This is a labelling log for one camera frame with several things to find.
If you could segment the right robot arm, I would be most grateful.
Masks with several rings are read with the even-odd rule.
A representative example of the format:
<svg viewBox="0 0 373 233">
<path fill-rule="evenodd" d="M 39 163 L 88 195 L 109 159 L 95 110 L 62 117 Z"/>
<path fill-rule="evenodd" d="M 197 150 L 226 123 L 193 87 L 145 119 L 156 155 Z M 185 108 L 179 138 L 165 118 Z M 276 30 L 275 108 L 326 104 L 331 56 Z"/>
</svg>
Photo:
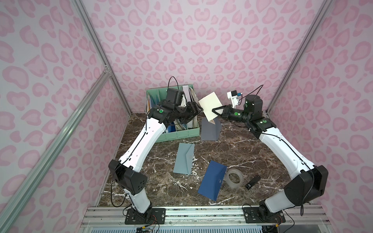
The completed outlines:
<svg viewBox="0 0 373 233">
<path fill-rule="evenodd" d="M 258 213 L 262 219 L 295 206 L 302 207 L 325 192 L 328 170 L 316 166 L 288 142 L 269 118 L 264 117 L 263 101 L 258 95 L 247 95 L 242 110 L 234 105 L 212 109 L 218 116 L 242 122 L 246 128 L 277 156 L 287 169 L 291 181 L 275 195 L 260 202 Z"/>
</svg>

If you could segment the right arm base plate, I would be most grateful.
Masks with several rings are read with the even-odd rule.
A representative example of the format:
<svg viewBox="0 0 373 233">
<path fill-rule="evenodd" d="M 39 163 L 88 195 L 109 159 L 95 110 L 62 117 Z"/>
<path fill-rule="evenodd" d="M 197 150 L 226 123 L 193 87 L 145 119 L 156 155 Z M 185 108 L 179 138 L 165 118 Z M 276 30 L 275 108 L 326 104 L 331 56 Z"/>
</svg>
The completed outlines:
<svg viewBox="0 0 373 233">
<path fill-rule="evenodd" d="M 272 213 L 267 210 L 265 206 L 243 207 L 242 210 L 246 223 L 277 223 L 280 225 L 286 222 L 285 216 L 282 211 Z"/>
</svg>

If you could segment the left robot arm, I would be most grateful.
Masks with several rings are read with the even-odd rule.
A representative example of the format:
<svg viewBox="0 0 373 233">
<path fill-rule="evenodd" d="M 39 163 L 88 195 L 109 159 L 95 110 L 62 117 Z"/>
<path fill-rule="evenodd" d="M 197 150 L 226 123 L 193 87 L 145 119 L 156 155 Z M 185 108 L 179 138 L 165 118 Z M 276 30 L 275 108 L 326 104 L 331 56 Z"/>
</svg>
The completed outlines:
<svg viewBox="0 0 373 233">
<path fill-rule="evenodd" d="M 109 163 L 112 179 L 128 195 L 137 213 L 144 217 L 151 215 L 152 204 L 145 191 L 147 177 L 140 171 L 153 145 L 171 124 L 187 124 L 202 110 L 189 86 L 168 88 L 166 98 L 148 111 L 146 123 L 131 147 L 119 160 Z"/>
</svg>

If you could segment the light teal envelope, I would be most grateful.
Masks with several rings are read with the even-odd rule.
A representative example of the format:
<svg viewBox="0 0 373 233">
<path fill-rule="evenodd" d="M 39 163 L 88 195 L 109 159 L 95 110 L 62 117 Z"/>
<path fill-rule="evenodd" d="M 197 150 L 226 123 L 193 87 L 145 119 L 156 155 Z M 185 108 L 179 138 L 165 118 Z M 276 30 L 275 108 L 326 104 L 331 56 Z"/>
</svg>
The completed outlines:
<svg viewBox="0 0 373 233">
<path fill-rule="evenodd" d="M 180 143 L 173 172 L 190 175 L 194 158 L 194 144 Z"/>
</svg>

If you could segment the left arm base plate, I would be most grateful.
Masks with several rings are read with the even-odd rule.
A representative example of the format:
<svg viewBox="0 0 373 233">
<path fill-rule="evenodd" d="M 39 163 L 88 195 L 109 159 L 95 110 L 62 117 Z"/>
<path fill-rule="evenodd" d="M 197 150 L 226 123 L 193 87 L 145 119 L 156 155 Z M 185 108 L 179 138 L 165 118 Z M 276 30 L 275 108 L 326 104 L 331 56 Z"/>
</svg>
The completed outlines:
<svg viewBox="0 0 373 233">
<path fill-rule="evenodd" d="M 125 216 L 125 225 L 147 225 L 151 223 L 164 224 L 166 217 L 165 208 L 149 208 L 145 213 L 140 213 L 134 208 L 128 209 Z"/>
</svg>

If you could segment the cream letter paper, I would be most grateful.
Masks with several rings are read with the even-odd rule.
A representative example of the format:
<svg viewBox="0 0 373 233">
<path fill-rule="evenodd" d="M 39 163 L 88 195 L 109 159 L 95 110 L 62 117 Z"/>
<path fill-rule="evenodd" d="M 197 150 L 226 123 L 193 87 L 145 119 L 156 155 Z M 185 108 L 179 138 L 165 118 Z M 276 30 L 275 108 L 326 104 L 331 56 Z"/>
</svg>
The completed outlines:
<svg viewBox="0 0 373 233">
<path fill-rule="evenodd" d="M 209 95 L 203 97 L 199 100 L 200 106 L 203 108 L 203 112 L 207 121 L 212 121 L 218 115 L 212 112 L 212 109 L 222 107 L 218 96 L 215 92 L 210 93 Z"/>
</svg>

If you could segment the grey envelope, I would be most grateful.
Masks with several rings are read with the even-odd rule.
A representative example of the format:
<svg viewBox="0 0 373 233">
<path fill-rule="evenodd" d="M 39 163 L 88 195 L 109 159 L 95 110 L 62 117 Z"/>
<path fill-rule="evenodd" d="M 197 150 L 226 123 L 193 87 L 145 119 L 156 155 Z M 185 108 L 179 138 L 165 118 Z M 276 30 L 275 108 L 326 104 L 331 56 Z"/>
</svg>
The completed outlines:
<svg viewBox="0 0 373 233">
<path fill-rule="evenodd" d="M 207 118 L 202 119 L 201 140 L 202 141 L 218 141 L 222 125 L 218 118 L 213 119 L 213 123 Z"/>
</svg>

